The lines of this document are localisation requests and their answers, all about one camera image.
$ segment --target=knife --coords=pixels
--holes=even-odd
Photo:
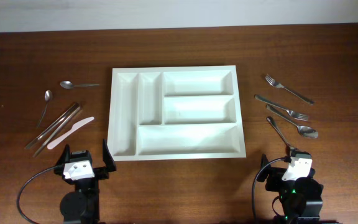
[[[48,149],[53,149],[55,146],[57,146],[59,143],[61,143],[65,138],[67,138],[69,135],[71,135],[73,132],[75,132],[78,128],[88,124],[89,122],[93,121],[94,117],[85,118],[81,121],[73,124],[73,127],[71,127],[71,130],[67,131],[65,134],[62,134],[59,138],[56,138],[51,143],[48,144]]]

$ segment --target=spoon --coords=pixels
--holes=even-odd
[[[44,108],[44,110],[42,111],[42,115],[41,115],[40,120],[38,121],[37,128],[40,126],[41,121],[42,121],[42,119],[44,118],[45,113],[47,112],[48,103],[49,103],[49,101],[51,101],[51,100],[52,100],[52,92],[51,92],[50,90],[47,90],[47,91],[45,92],[45,101],[47,102],[47,104],[45,105],[45,108]]]
[[[283,133],[280,131],[280,129],[278,128],[278,126],[276,125],[276,122],[274,121],[274,119],[271,116],[268,116],[266,118],[267,122],[269,122],[274,130],[276,130],[276,132],[278,133],[278,135],[280,135],[280,137],[283,139],[284,143],[290,148],[290,150],[295,150],[296,148],[293,147],[284,137]]]
[[[74,85],[72,84],[70,81],[62,81],[60,82],[60,86],[67,89],[67,90],[71,90],[74,87],[88,87],[88,86],[98,86],[99,84],[78,84],[78,85]]]
[[[298,128],[299,134],[302,135],[303,137],[312,138],[312,139],[316,139],[318,137],[318,132],[316,130],[314,130],[313,128],[311,128],[309,126],[296,124],[295,122],[293,122],[292,120],[287,118],[284,114],[282,114],[281,112],[279,112],[278,110],[276,110],[275,108],[273,108],[273,107],[271,107],[269,105],[266,105],[266,108],[268,110],[270,110],[271,112],[273,112],[273,113],[279,115],[280,117],[284,118],[289,123],[295,125]]]

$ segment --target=spoon handle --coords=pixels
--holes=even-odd
[[[278,128],[278,126],[276,125],[276,122],[274,121],[274,119],[271,116],[268,116],[266,118],[267,122],[269,122],[269,124],[272,125],[272,127],[274,128],[274,130],[276,130],[276,132],[278,133],[278,135],[280,135],[280,137],[283,139],[284,143],[289,147],[293,147],[291,146],[290,143],[288,143],[288,141],[285,139],[283,133],[280,131],[280,129]]]
[[[295,125],[296,127],[298,127],[298,125],[297,125],[295,122],[293,122],[292,120],[290,120],[289,118],[287,118],[284,114],[282,114],[281,112],[279,112],[278,110],[276,110],[276,109],[273,108],[272,106],[266,105],[266,108],[267,108],[268,110],[270,110],[271,112],[273,112],[273,113],[279,115],[280,117],[282,117],[284,120],[288,121],[289,123],[291,123],[291,124]]]
[[[45,113],[47,112],[47,106],[48,106],[48,103],[49,103],[49,102],[47,102],[47,104],[45,105],[44,110],[42,111],[42,115],[41,115],[40,120],[38,121],[37,128],[39,128],[39,127],[40,127],[41,121],[42,121],[42,119],[44,118]]]
[[[99,86],[99,84],[78,84],[74,85],[75,87],[89,87],[89,86]]]

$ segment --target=teaspoon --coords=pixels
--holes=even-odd
[[[77,84],[74,85],[72,84],[72,82],[70,81],[62,81],[60,82],[60,86],[67,89],[67,90],[71,90],[74,87],[89,87],[89,86],[98,86],[99,84]]]
[[[266,118],[267,122],[269,122],[269,124],[272,125],[272,127],[274,128],[274,130],[276,130],[276,132],[278,133],[278,135],[281,137],[281,139],[284,141],[284,143],[290,148],[290,150],[295,150],[296,148],[293,147],[284,137],[283,133],[280,131],[280,129],[278,128],[278,126],[276,125],[276,122],[274,121],[274,119],[271,116],[268,116]]]
[[[44,110],[42,111],[42,115],[41,115],[40,120],[38,121],[37,128],[40,126],[41,121],[42,121],[42,119],[44,118],[45,113],[47,112],[48,103],[49,103],[49,101],[51,101],[51,100],[52,100],[52,92],[51,92],[50,90],[47,90],[47,91],[45,92],[45,101],[47,102],[47,104],[45,105],[45,108],[44,108]]]

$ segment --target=tray compartment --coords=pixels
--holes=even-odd
[[[137,131],[137,73],[119,73],[114,85],[114,111],[112,156],[134,156]]]
[[[232,95],[229,70],[164,72],[165,96]]]
[[[161,124],[161,73],[139,74],[139,124]]]
[[[187,124],[139,127],[138,155],[239,152],[235,124]]]
[[[164,99],[165,124],[235,123],[232,96],[186,96]]]

